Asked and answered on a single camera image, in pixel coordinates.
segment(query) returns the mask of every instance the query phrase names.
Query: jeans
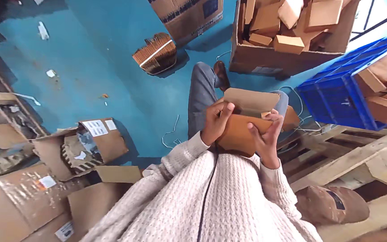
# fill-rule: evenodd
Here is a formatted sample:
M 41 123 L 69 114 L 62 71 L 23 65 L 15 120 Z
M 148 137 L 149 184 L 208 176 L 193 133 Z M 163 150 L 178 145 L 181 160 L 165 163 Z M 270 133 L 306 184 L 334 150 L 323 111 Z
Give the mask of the jeans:
M 192 70 L 191 90 L 187 105 L 188 139 L 203 130 L 206 123 L 206 109 L 218 100 L 215 88 L 220 88 L 222 85 L 223 83 L 209 65 L 202 62 L 195 64 Z M 282 91 L 272 92 L 280 95 L 274 109 L 284 117 L 288 108 L 288 95 Z

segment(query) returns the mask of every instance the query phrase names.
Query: blue plastic crate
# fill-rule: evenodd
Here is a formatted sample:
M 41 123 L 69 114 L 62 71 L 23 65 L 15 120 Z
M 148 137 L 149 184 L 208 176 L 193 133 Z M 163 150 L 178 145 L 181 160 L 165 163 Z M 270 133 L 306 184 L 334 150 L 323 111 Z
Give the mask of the blue plastic crate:
M 297 87 L 318 122 L 368 130 L 387 126 L 375 121 L 354 75 L 387 55 L 387 37 L 346 53 Z

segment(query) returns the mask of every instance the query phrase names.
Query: sweater sleeve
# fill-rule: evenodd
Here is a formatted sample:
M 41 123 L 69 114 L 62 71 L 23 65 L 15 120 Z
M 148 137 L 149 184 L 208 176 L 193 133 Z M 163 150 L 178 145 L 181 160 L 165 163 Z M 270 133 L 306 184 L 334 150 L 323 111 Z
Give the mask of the sweater sleeve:
M 152 164 L 143 171 L 144 177 L 131 186 L 81 241 L 115 242 L 169 180 L 198 158 L 208 147 L 202 142 L 199 132 L 190 140 L 175 146 L 167 156 L 162 157 L 161 164 Z
M 259 178 L 265 197 L 283 210 L 303 238 L 307 242 L 322 242 L 316 228 L 311 223 L 301 220 L 301 213 L 295 206 L 298 202 L 297 197 L 283 174 L 282 165 L 272 170 L 261 163 Z

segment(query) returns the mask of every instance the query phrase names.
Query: brown shoe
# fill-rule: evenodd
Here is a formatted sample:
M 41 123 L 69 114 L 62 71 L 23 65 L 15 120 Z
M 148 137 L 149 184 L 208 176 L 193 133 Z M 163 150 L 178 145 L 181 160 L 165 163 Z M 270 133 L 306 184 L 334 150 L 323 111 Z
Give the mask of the brown shoe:
M 223 61 L 217 61 L 213 66 L 213 70 L 215 71 L 215 74 L 219 78 L 219 80 L 223 83 L 223 85 L 219 89 L 224 92 L 228 88 L 230 88 L 231 85 L 229 84 L 228 75 L 226 74 L 226 68 Z

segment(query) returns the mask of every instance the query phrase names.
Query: hand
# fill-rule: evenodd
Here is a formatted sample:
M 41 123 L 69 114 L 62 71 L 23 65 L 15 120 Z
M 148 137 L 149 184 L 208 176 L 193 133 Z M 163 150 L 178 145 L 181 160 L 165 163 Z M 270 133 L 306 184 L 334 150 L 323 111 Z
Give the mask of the hand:
M 269 169 L 280 167 L 280 161 L 277 158 L 277 138 L 283 125 L 283 116 L 274 108 L 270 114 L 263 117 L 270 120 L 273 124 L 268 128 L 265 134 L 260 135 L 258 129 L 252 123 L 247 124 L 247 128 L 255 141 L 255 148 L 261 157 L 262 164 Z
M 235 105 L 231 102 L 219 101 L 207 108 L 206 125 L 201 131 L 201 139 L 204 144 L 211 146 L 223 134 L 226 122 L 234 108 Z

